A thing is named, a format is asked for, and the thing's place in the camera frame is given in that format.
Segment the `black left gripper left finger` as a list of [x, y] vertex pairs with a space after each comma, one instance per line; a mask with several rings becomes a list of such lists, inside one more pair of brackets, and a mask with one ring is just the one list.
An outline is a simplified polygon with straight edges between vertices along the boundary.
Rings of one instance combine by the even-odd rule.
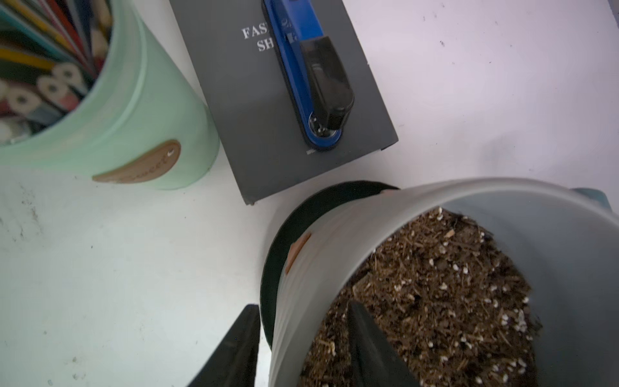
[[260, 346], [260, 308], [248, 304], [189, 387], [252, 387]]

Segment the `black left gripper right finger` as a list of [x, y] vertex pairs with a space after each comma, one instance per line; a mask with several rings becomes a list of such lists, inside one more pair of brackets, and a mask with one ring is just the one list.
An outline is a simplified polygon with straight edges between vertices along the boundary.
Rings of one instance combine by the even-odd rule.
[[366, 307], [348, 304], [348, 340], [353, 386], [419, 386]]

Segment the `grey ceramic pot with soil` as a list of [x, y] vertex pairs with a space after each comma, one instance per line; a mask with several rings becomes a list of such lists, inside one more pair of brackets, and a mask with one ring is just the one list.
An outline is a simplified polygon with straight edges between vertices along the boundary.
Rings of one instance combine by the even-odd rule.
[[482, 178], [327, 212], [280, 275], [271, 386], [346, 385], [345, 298], [422, 386], [615, 386], [618, 216], [572, 190]]

